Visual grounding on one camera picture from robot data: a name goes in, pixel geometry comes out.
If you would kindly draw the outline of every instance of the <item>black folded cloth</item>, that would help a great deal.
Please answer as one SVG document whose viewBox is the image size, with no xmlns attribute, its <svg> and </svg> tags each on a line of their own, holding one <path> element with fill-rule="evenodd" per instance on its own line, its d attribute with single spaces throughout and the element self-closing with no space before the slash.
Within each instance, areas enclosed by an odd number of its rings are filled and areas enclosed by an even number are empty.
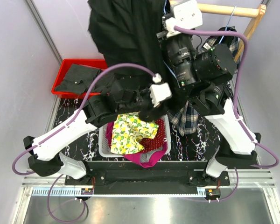
<svg viewBox="0 0 280 224">
<path fill-rule="evenodd" d="M 101 69 L 72 64 L 68 72 L 65 74 L 63 81 L 59 86 L 55 87 L 55 91 L 72 92 L 81 95 L 82 93 L 87 92 L 95 77 L 101 72 Z M 114 73 L 109 72 L 96 83 L 91 91 L 106 94 L 110 90 L 114 79 Z"/>
</svg>

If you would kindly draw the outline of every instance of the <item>white plastic bracket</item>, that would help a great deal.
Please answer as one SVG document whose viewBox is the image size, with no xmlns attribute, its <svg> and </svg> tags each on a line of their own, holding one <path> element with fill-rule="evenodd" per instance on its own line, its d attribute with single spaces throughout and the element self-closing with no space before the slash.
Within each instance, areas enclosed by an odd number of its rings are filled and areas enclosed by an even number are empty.
<svg viewBox="0 0 280 224">
<path fill-rule="evenodd" d="M 159 74 L 159 73 L 156 73 L 155 74 L 155 77 L 153 77 L 153 82 L 155 83 L 155 84 L 158 84 L 158 83 L 160 83 L 162 81 L 162 76 Z"/>
<path fill-rule="evenodd" d="M 150 86 L 150 98 L 154 107 L 157 107 L 162 101 L 171 98 L 171 90 L 168 83 Z"/>
<path fill-rule="evenodd" d="M 185 29 L 193 29 L 203 24 L 202 13 L 196 0 L 184 0 L 171 6 L 174 18 L 165 21 L 168 30 L 167 37 L 180 34 L 174 30 L 174 26 Z"/>
<path fill-rule="evenodd" d="M 243 130 L 233 112 L 232 100 L 229 98 L 224 105 L 224 114 L 205 116 L 207 120 L 213 123 L 219 132 L 225 137 L 231 150 L 235 154 L 251 155 L 255 149 L 255 144 L 251 142 L 250 138 Z M 256 136 L 252 133 L 244 122 L 242 122 L 249 134 L 255 139 Z"/>
<path fill-rule="evenodd" d="M 64 147 L 72 143 L 74 140 L 88 132 L 97 129 L 97 127 L 95 127 L 94 125 L 87 124 L 85 122 L 87 120 L 87 117 L 83 110 L 76 117 L 75 121 L 67 126 L 66 124 L 69 123 L 69 121 L 74 117 L 76 113 L 77 110 L 72 116 L 70 116 L 67 120 L 59 124 L 51 131 L 33 139 L 32 146 L 38 146 L 33 150 L 34 154 L 37 154 L 38 156 L 37 159 L 42 161 L 50 161 L 56 154 L 58 154 Z M 45 138 L 47 138 L 49 135 L 63 126 L 65 126 L 65 128 L 62 131 L 58 132 L 56 135 L 39 145 L 39 142 L 43 141 Z"/>
</svg>

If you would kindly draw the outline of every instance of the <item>black marble surface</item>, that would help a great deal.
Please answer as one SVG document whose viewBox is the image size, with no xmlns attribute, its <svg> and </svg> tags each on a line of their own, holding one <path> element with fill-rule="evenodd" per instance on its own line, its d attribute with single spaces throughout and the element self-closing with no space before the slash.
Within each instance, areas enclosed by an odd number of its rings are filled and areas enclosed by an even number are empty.
<svg viewBox="0 0 280 224">
<path fill-rule="evenodd" d="M 82 103 L 81 99 L 61 99 L 54 127 L 70 117 Z M 181 136 L 170 124 L 171 151 L 161 161 L 205 161 L 209 160 L 220 144 L 221 134 L 204 117 L 199 116 L 197 131 Z M 63 153 L 76 160 L 85 161 L 125 161 L 125 158 L 105 158 L 98 152 L 98 129 L 69 144 Z"/>
</svg>

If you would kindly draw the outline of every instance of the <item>red fabric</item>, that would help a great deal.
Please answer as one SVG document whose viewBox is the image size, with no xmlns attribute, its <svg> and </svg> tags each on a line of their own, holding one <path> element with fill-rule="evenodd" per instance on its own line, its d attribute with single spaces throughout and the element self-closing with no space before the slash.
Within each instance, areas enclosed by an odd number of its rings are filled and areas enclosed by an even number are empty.
<svg viewBox="0 0 280 224">
<path fill-rule="evenodd" d="M 155 138 L 153 139 L 144 138 L 140 141 L 140 144 L 144 146 L 144 149 L 140 151 L 141 153 L 147 153 L 153 151 L 155 149 L 162 147 L 164 144 L 164 138 L 166 138 L 164 121 L 162 119 L 158 119 L 155 121 L 155 123 L 159 126 L 158 132 Z M 106 138 L 108 140 L 109 147 L 111 147 L 111 142 L 112 142 L 113 126 L 114 126 L 114 122 L 109 123 L 107 125 L 107 130 L 106 130 Z"/>
<path fill-rule="evenodd" d="M 153 139 L 142 139 L 140 141 L 140 144 L 144 146 L 144 149 L 141 151 L 141 153 L 147 153 L 150 151 L 153 151 L 155 149 L 158 149 L 163 146 L 164 144 L 164 138 L 165 136 L 165 124 L 162 119 L 158 119 L 155 121 L 155 123 L 159 126 L 158 132 Z"/>
</svg>

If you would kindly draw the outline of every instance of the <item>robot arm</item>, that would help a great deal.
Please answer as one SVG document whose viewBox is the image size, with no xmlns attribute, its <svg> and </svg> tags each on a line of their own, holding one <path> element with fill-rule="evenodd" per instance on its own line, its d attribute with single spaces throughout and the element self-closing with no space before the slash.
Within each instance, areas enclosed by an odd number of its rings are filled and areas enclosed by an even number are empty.
<svg viewBox="0 0 280 224">
<path fill-rule="evenodd" d="M 60 151 L 82 135 L 115 121 L 118 114 L 140 112 L 141 117 L 141 113 L 154 113 L 163 101 L 171 97 L 171 91 L 168 83 L 161 82 L 159 74 L 153 81 L 155 84 L 139 91 L 138 84 L 133 86 L 128 83 L 126 86 L 125 80 L 118 80 L 108 96 L 91 97 L 77 116 L 78 110 L 48 133 L 37 138 L 26 137 L 26 149 L 37 146 L 28 158 L 29 167 L 40 176 L 54 173 L 69 175 L 74 179 L 85 176 L 88 167 L 84 162 L 69 158 Z"/>
<path fill-rule="evenodd" d="M 191 35 L 176 31 L 175 26 L 193 29 L 202 25 L 197 2 L 182 1 L 171 6 L 171 12 L 162 18 L 165 30 L 158 33 L 159 42 L 167 51 L 180 88 L 187 92 L 192 106 L 218 128 L 224 137 L 223 142 L 228 143 L 221 144 L 209 160 L 204 177 L 218 178 L 228 166 L 234 167 L 245 161 L 255 164 L 257 154 L 254 149 L 259 138 L 236 118 L 230 94 L 224 85 L 232 79 L 236 69 L 229 47 L 223 40 L 221 44 L 196 55 Z"/>
</svg>

